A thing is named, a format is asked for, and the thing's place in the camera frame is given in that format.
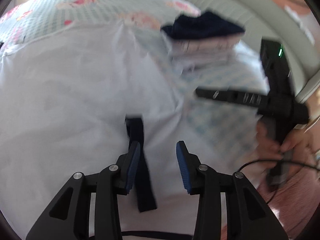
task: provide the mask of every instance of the blue gripper pad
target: blue gripper pad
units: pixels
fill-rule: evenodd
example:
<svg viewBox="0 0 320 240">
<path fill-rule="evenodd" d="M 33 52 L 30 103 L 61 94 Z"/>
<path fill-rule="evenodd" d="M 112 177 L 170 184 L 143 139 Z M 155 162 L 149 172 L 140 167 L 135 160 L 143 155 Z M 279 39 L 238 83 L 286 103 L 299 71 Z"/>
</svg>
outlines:
<svg viewBox="0 0 320 240">
<path fill-rule="evenodd" d="M 191 192 L 190 172 L 179 143 L 177 143 L 176 153 L 177 153 L 177 159 L 179 163 L 179 168 L 180 168 L 180 173 L 181 173 L 184 188 L 187 190 L 188 194 L 190 194 Z"/>
<path fill-rule="evenodd" d="M 126 189 L 127 193 L 129 193 L 129 191 L 133 187 L 134 179 L 136 177 L 136 173 L 137 173 L 137 169 L 138 169 L 139 160 L 140 160 L 140 143 L 137 143 L 137 146 L 136 146 L 134 153 L 133 153 L 133 156 L 132 156 L 130 166 L 127 171 L 127 183 L 125 185 L 125 189 Z"/>
</svg>

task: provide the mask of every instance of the floral blanket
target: floral blanket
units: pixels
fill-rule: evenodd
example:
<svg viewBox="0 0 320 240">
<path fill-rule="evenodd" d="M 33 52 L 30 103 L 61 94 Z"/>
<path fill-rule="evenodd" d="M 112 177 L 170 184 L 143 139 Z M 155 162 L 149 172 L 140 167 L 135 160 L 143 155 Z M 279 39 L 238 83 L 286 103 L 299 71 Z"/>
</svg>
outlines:
<svg viewBox="0 0 320 240">
<path fill-rule="evenodd" d="M 159 30 L 182 12 L 196 16 L 200 10 L 183 0 L 30 0 L 0 18 L 0 55 L 10 45 L 53 33 L 73 21 L 123 18 L 128 25 Z"/>
</svg>

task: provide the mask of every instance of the black strap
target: black strap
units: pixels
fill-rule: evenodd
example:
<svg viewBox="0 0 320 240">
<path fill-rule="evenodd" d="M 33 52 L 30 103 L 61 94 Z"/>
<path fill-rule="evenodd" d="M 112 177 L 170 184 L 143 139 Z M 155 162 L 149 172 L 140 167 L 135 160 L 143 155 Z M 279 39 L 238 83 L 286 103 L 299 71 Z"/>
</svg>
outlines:
<svg viewBox="0 0 320 240">
<path fill-rule="evenodd" d="M 126 117 L 125 123 L 128 136 L 130 137 L 129 148 L 133 141 L 138 141 L 141 149 L 140 160 L 134 181 L 137 192 L 138 209 L 140 212 L 157 209 L 156 200 L 152 192 L 149 169 L 143 152 L 144 134 L 142 119 Z"/>
</svg>

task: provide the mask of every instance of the white sheet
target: white sheet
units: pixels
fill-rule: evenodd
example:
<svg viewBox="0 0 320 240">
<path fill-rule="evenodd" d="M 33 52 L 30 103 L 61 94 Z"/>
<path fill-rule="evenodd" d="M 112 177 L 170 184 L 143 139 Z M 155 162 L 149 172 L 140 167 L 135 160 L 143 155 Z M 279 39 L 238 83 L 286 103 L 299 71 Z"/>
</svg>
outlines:
<svg viewBox="0 0 320 240">
<path fill-rule="evenodd" d="M 158 209 L 140 214 L 134 191 L 120 196 L 122 231 L 193 234 L 198 197 L 183 188 L 175 145 L 184 140 L 203 163 L 228 174 L 232 155 L 223 156 L 181 118 L 183 97 L 130 29 L 73 24 L 4 55 L 0 209 L 22 239 L 74 172 L 100 172 L 127 152 L 126 114 L 143 115 Z"/>
</svg>

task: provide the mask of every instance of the pink fabric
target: pink fabric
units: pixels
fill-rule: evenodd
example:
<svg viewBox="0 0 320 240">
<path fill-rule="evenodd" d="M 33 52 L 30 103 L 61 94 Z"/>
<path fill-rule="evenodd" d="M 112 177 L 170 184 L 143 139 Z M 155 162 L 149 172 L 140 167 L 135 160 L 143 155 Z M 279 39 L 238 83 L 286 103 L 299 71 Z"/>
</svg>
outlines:
<svg viewBox="0 0 320 240">
<path fill-rule="evenodd" d="M 258 187 L 258 192 L 266 201 L 273 195 L 268 192 L 265 180 Z M 278 191 L 269 207 L 279 219 L 289 239 L 295 239 L 303 231 L 319 203 L 320 183 L 317 173 L 303 168 Z M 226 226 L 221 231 L 221 239 L 227 239 Z"/>
</svg>

